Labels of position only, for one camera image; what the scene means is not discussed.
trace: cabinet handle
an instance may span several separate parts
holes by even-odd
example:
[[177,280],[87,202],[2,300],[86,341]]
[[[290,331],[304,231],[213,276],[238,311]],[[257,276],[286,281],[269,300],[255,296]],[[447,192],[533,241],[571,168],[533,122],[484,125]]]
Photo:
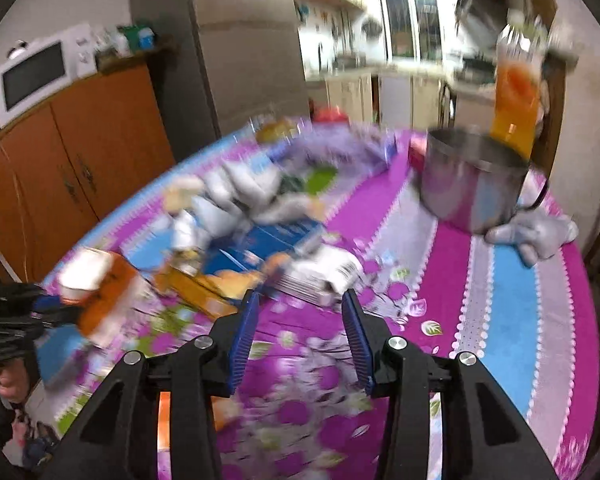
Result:
[[87,180],[89,186],[91,186],[91,189],[96,191],[96,183],[93,179],[93,173],[91,173],[89,167],[83,162],[82,157],[80,155],[78,155],[78,162],[80,163],[80,166],[82,168],[82,176]]
[[64,183],[64,187],[66,188],[67,193],[69,193],[69,195],[71,196],[71,198],[74,200],[75,203],[78,203],[78,194],[75,192],[75,186],[66,177],[62,167],[60,167],[58,169],[60,170],[60,173],[62,174],[62,182]]

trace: pink tablecloth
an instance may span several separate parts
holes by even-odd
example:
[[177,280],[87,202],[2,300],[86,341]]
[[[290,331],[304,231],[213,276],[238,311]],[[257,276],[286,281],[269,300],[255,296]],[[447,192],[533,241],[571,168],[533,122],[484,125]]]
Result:
[[[131,199],[83,243],[133,251],[154,235],[163,214],[158,196],[174,175],[253,153],[248,136],[221,141]],[[575,478],[598,392],[598,334],[580,253],[570,244],[525,269],[511,248],[439,224],[421,207],[413,178],[402,152],[390,172],[340,178],[322,196],[330,243],[363,262],[356,284],[361,303],[427,352],[475,352],[526,417],[560,478]],[[528,178],[523,193],[536,192],[536,179]],[[544,206],[558,212],[550,198]],[[173,351],[210,328],[177,300],[143,301],[142,314],[109,349],[86,350],[83,373],[58,408],[62,430],[124,351]],[[386,403],[365,397],[355,381],[338,312],[283,294],[267,301],[235,395],[241,416],[218,436],[225,478],[373,478]],[[442,466],[438,397],[430,411],[433,479]],[[161,478],[169,478],[168,452],[158,454],[158,463]]]

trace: blue gripper pad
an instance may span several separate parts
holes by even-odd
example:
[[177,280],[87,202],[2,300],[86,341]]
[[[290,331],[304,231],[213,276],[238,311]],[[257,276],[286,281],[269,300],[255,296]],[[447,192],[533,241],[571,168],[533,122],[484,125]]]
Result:
[[244,369],[247,365],[251,343],[258,324],[260,300],[258,293],[249,291],[242,303],[240,324],[235,332],[234,341],[229,350],[229,378],[228,387],[233,395],[235,389],[242,382]]
[[362,328],[358,309],[362,308],[358,303],[356,295],[350,290],[345,292],[342,297],[342,322],[344,323],[344,330],[347,333],[353,364],[356,367],[358,383],[365,389],[367,395],[371,395],[375,385],[373,354]]

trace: stainless steel pot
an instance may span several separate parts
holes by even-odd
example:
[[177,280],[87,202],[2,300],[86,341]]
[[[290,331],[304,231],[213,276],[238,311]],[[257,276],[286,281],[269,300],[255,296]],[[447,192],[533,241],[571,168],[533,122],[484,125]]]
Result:
[[487,135],[461,128],[430,130],[422,171],[422,201],[438,218],[474,234],[507,223],[520,210],[537,208],[518,198],[529,163],[514,149]]

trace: window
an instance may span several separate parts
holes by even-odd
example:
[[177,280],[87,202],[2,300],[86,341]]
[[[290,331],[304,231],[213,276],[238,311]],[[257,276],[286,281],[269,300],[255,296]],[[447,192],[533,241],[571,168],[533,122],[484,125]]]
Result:
[[420,59],[442,60],[442,38],[437,0],[415,0]]
[[442,61],[438,0],[385,1],[393,57]]
[[394,57],[415,57],[409,1],[386,0],[386,13],[391,30],[392,54]]

